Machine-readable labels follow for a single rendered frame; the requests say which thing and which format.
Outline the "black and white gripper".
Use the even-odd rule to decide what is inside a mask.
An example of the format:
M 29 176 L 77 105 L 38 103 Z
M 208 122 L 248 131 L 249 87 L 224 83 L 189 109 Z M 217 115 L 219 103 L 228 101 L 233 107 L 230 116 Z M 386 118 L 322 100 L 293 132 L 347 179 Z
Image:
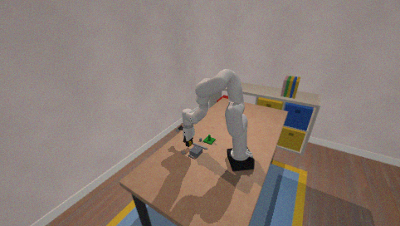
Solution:
M 189 147 L 188 141 L 192 141 L 193 143 L 193 137 L 195 136 L 195 130 L 194 126 L 190 129 L 183 129 L 183 142 L 186 143 L 186 146 Z

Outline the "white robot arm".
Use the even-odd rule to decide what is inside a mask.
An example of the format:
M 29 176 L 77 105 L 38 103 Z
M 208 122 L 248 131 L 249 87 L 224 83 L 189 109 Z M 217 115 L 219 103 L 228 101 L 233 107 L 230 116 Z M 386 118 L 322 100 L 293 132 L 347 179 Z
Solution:
M 224 69 L 212 79 L 209 79 L 205 78 L 196 85 L 196 102 L 202 105 L 199 105 L 198 109 L 194 112 L 191 109 L 184 109 L 182 111 L 183 127 L 179 126 L 176 132 L 178 133 L 184 128 L 190 129 L 193 127 L 193 124 L 195 125 L 203 119 L 209 108 L 208 102 L 210 96 L 227 88 L 229 104 L 225 110 L 225 119 L 227 131 L 232 136 L 231 156 L 234 160 L 246 160 L 249 156 L 253 157 L 252 152 L 247 149 L 248 121 L 243 114 L 245 105 L 239 76 L 232 70 Z M 228 84 L 228 82 L 230 83 Z

